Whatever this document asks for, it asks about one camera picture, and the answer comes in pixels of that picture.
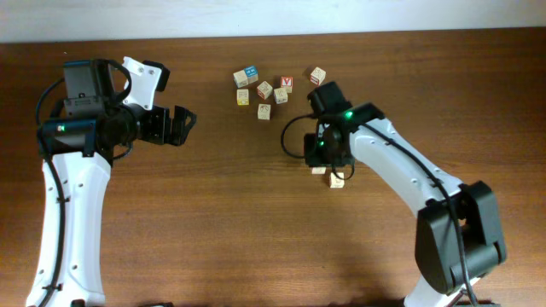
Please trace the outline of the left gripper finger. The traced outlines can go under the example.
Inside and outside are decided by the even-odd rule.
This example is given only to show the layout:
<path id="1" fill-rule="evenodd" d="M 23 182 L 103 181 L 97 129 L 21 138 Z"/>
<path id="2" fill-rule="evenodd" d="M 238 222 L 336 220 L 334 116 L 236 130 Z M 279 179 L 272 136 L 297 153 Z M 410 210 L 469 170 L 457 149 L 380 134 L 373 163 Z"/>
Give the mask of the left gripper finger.
<path id="1" fill-rule="evenodd" d="M 175 106 L 172 120 L 173 128 L 192 128 L 197 122 L 197 115 L 185 107 Z"/>
<path id="2" fill-rule="evenodd" d="M 169 143 L 173 146 L 182 146 L 193 128 L 193 124 L 175 123 L 171 127 Z"/>

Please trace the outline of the wooden block butterfly picture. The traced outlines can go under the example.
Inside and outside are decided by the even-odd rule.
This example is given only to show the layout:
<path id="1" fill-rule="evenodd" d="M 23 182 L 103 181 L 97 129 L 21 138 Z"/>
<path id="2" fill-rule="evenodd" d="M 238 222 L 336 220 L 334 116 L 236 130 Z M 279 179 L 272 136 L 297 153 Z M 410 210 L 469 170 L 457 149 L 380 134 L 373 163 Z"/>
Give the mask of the wooden block butterfly picture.
<path id="1" fill-rule="evenodd" d="M 323 175 L 326 173 L 326 167 L 325 166 L 318 166 L 318 167 L 312 167 L 311 168 L 311 174 L 312 175 Z"/>

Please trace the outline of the wooden block red side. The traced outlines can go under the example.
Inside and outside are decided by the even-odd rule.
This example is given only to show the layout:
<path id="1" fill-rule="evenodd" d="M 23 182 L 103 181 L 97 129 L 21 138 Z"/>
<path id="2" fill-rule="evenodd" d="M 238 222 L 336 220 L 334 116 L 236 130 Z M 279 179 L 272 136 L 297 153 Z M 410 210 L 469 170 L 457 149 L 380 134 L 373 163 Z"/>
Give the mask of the wooden block red side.
<path id="1" fill-rule="evenodd" d="M 344 173 L 331 172 L 329 178 L 330 188 L 343 188 L 345 186 Z"/>

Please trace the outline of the wooden block green side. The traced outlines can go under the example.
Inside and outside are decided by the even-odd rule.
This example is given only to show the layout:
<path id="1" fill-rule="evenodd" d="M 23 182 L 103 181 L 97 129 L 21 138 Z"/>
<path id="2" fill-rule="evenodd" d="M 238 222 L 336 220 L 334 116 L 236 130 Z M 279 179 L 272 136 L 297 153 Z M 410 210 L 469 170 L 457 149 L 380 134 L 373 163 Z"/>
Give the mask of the wooden block green side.
<path id="1" fill-rule="evenodd" d="M 286 103 L 288 101 L 288 93 L 285 88 L 274 89 L 274 99 L 276 104 Z"/>

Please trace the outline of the wooden block baseball picture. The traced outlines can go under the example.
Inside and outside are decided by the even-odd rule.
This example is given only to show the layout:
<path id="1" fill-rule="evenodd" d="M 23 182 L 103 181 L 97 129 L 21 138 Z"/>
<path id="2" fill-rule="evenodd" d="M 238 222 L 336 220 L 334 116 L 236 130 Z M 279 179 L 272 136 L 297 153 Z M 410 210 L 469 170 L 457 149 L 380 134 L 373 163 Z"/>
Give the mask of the wooden block baseball picture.
<path id="1" fill-rule="evenodd" d="M 270 104 L 260 103 L 258 105 L 258 111 L 257 111 L 258 119 L 270 120 L 270 114 L 271 114 L 271 105 Z"/>

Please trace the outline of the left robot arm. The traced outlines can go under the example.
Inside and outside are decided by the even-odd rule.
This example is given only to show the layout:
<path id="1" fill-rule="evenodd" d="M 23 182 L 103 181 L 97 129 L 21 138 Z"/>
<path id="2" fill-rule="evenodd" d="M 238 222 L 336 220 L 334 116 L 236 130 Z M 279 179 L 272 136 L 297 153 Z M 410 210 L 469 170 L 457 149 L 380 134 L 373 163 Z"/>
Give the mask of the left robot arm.
<path id="1" fill-rule="evenodd" d="M 28 306 L 103 306 L 100 244 L 102 208 L 113 164 L 136 141 L 183 145 L 197 117 L 188 109 L 158 107 L 169 69 L 125 57 L 67 61 L 66 94 L 48 118 L 35 111 L 43 160 L 44 224 Z"/>

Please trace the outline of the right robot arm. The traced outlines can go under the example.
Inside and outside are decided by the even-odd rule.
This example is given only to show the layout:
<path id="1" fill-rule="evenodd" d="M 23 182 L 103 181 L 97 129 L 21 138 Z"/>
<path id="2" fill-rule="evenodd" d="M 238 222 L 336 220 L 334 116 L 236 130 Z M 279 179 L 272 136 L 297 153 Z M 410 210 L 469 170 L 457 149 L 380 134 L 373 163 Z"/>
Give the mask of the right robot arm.
<path id="1" fill-rule="evenodd" d="M 420 278 L 405 306 L 455 306 L 479 301 L 473 285 L 507 258 L 497 198 L 482 181 L 466 184 L 446 173 L 398 134 L 374 104 L 353 106 L 330 82 L 308 96 L 315 132 L 305 135 L 309 167 L 361 162 L 405 202 L 416 218 Z"/>

